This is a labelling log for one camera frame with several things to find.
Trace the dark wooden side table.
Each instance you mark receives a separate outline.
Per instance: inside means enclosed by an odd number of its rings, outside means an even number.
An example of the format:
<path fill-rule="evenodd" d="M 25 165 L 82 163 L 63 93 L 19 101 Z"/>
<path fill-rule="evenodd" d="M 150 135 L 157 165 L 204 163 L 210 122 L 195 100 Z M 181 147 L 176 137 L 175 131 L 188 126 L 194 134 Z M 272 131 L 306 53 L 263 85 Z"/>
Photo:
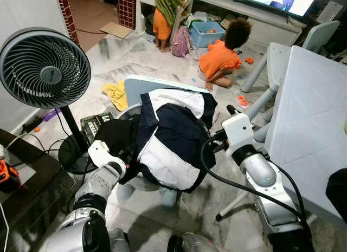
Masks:
<path fill-rule="evenodd" d="M 8 148 L 22 180 L 17 190 L 0 192 L 0 236 L 42 236 L 42 224 L 49 224 L 65 206 L 76 181 L 54 157 L 53 145 L 35 146 L 4 129 L 0 129 L 0 145 Z"/>

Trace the yellow cloth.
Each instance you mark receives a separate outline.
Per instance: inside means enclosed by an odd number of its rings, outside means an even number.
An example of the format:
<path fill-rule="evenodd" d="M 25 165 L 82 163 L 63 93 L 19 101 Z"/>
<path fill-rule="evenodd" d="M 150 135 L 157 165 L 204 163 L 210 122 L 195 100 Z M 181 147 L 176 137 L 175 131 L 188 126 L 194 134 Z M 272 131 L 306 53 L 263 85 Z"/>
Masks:
<path fill-rule="evenodd" d="M 118 111 L 123 111 L 128 108 L 129 105 L 124 81 L 118 81 L 115 84 L 106 84 L 102 86 L 101 89 Z"/>

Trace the white television stand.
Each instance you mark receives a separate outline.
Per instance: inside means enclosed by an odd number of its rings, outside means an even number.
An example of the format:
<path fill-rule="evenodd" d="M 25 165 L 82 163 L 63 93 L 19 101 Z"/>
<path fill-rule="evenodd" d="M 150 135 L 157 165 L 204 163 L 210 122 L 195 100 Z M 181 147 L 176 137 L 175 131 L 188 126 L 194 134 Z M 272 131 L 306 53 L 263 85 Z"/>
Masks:
<path fill-rule="evenodd" d="M 262 44 L 277 42 L 285 46 L 292 46 L 303 31 L 302 28 L 290 23 L 288 15 L 275 14 L 270 12 L 270 10 L 260 9 L 260 7 L 233 2 L 233 0 L 194 0 L 192 7 L 195 3 L 207 3 L 211 6 L 248 17 L 248 21 L 253 25 L 250 40 Z M 180 26 L 180 24 L 172 26 L 173 35 Z"/>

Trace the navy and white jacket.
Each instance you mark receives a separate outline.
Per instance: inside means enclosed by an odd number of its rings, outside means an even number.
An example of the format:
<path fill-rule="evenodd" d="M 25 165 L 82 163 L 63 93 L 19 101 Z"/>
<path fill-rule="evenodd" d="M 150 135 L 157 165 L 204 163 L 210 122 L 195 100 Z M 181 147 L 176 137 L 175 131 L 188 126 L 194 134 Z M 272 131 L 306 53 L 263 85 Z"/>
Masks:
<path fill-rule="evenodd" d="M 212 94 L 190 89 L 154 89 L 141 94 L 137 149 L 120 184 L 141 173 L 166 189 L 191 193 L 215 166 L 203 150 L 210 138 L 217 102 Z"/>

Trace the dark printed carton box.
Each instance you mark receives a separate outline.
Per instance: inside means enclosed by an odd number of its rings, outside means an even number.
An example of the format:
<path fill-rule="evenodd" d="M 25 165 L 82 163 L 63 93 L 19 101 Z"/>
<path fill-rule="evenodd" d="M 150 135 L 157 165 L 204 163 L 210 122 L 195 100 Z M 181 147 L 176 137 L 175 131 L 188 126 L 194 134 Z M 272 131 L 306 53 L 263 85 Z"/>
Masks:
<path fill-rule="evenodd" d="M 80 119 L 81 132 L 89 145 L 95 141 L 101 124 L 114 118 L 111 112 L 104 112 L 98 115 L 90 115 Z"/>

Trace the pale blue kids table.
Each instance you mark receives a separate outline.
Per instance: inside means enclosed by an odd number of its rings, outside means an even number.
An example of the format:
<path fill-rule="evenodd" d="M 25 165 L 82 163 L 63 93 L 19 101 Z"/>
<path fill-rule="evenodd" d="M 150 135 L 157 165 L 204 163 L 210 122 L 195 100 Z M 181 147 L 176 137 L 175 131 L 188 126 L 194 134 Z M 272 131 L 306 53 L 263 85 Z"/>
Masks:
<path fill-rule="evenodd" d="M 267 71 L 268 89 L 253 103 L 246 108 L 246 115 L 253 120 L 266 104 L 275 100 L 279 90 L 280 82 L 287 74 L 288 59 L 290 58 L 291 47 L 283 46 L 277 42 L 271 42 L 267 48 L 267 53 L 257 62 L 257 66 L 246 77 L 246 81 L 240 87 L 243 93 L 250 93 L 253 84 L 257 81 L 261 72 Z"/>

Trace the child in green shirt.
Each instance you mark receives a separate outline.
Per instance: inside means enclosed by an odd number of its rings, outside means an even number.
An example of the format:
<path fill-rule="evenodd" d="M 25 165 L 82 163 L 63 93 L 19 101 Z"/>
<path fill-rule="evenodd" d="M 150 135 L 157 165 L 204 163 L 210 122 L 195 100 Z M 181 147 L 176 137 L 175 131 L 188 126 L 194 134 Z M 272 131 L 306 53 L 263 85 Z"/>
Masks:
<path fill-rule="evenodd" d="M 155 0 L 156 9 L 153 14 L 153 33 L 155 45 L 162 53 L 171 51 L 169 39 L 178 7 L 184 6 L 184 0 Z"/>

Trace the black cloth pile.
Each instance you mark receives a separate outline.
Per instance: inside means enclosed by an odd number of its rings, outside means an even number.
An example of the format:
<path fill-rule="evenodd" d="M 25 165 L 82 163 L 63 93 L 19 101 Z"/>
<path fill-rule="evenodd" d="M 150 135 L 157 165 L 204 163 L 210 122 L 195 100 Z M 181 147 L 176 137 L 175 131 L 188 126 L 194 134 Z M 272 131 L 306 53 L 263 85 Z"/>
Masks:
<path fill-rule="evenodd" d="M 121 158 L 127 167 L 131 164 L 137 149 L 139 120 L 139 115 L 136 115 L 131 120 L 104 121 L 95 135 L 95 140 L 104 141 L 109 153 Z"/>

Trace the orange black power tool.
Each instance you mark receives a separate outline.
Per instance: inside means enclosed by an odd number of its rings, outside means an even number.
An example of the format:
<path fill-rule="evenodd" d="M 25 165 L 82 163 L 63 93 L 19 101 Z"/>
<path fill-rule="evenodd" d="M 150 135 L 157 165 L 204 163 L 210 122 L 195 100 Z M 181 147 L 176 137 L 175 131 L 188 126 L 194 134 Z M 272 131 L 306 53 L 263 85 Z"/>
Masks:
<path fill-rule="evenodd" d="M 19 173 L 0 159 L 0 192 L 11 193 L 22 185 Z"/>

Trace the black garment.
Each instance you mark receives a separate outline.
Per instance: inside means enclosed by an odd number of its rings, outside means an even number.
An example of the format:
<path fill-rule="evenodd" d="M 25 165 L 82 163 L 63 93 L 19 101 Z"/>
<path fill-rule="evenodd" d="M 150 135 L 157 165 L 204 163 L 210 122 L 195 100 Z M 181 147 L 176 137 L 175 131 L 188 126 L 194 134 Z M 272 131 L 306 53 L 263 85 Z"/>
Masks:
<path fill-rule="evenodd" d="M 340 217 L 344 219 L 347 215 L 347 168 L 338 170 L 328 178 L 325 193 Z"/>

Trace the pale blue plastic chair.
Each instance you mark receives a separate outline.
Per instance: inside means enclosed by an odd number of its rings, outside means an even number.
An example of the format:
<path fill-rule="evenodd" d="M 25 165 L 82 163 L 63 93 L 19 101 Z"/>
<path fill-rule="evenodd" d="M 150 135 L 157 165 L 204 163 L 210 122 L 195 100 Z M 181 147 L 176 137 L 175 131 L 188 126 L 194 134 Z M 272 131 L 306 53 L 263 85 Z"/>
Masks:
<path fill-rule="evenodd" d="M 320 49 L 327 44 L 339 26 L 339 20 L 332 20 L 312 27 L 308 32 L 302 47 L 314 53 L 319 53 Z"/>
<path fill-rule="evenodd" d="M 197 84 L 191 86 L 181 82 L 134 74 L 126 77 L 124 86 L 126 99 L 128 101 L 128 108 L 116 116 L 118 120 L 131 120 L 134 115 L 138 115 L 140 113 L 141 94 L 148 93 L 154 89 L 190 89 L 191 91 L 198 91 L 201 93 L 205 93 L 206 91 L 206 89 L 200 88 Z M 166 209 L 173 209 L 178 205 L 180 192 L 169 190 L 159 185 L 150 183 L 148 180 L 146 180 L 146 178 L 144 178 L 144 176 L 141 175 L 141 173 L 136 175 L 134 179 L 129 180 L 129 182 L 119 184 L 117 188 L 117 197 L 123 202 L 124 200 L 129 199 L 136 190 L 140 190 L 142 192 L 160 192 L 162 195 L 161 206 Z"/>

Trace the flat cardboard piece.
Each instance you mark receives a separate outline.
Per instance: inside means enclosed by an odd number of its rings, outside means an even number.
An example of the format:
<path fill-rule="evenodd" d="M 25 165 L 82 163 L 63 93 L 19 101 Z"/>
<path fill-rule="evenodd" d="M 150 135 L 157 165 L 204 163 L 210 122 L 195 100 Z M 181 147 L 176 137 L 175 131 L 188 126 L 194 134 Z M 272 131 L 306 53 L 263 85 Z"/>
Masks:
<path fill-rule="evenodd" d="M 115 37 L 119 37 L 120 39 L 125 39 L 129 34 L 132 33 L 132 29 L 114 22 L 105 24 L 103 27 L 101 27 L 100 31 L 111 34 Z"/>

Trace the purple backpack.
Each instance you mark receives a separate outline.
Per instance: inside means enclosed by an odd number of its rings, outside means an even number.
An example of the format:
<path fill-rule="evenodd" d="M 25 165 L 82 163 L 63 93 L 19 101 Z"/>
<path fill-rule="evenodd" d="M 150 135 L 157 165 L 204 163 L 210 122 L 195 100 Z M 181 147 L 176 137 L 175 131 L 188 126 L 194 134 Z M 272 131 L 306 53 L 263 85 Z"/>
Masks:
<path fill-rule="evenodd" d="M 171 41 L 171 53 L 178 58 L 184 58 L 190 52 L 189 31 L 185 27 L 177 30 Z"/>

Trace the grey robot right leg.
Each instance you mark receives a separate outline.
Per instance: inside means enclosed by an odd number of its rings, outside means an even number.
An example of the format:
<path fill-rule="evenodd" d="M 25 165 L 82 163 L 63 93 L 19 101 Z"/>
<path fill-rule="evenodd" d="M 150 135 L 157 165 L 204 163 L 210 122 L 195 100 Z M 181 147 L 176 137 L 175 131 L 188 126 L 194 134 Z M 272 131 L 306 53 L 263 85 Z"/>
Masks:
<path fill-rule="evenodd" d="M 209 239 L 189 232 L 182 236 L 171 236 L 166 252 L 219 252 L 219 249 Z"/>

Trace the child in orange shirt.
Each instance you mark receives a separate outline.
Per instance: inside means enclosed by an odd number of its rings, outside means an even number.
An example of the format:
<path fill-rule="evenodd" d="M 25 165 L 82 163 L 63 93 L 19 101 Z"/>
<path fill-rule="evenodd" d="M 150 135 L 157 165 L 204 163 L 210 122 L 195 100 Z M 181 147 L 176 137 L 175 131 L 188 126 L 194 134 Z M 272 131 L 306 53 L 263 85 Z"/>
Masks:
<path fill-rule="evenodd" d="M 248 19 L 236 17 L 229 22 L 223 41 L 209 44 L 208 52 L 199 59 L 199 74 L 207 91 L 213 91 L 215 85 L 230 88 L 232 81 L 226 76 L 240 69 L 242 61 L 236 50 L 248 41 L 251 31 Z"/>

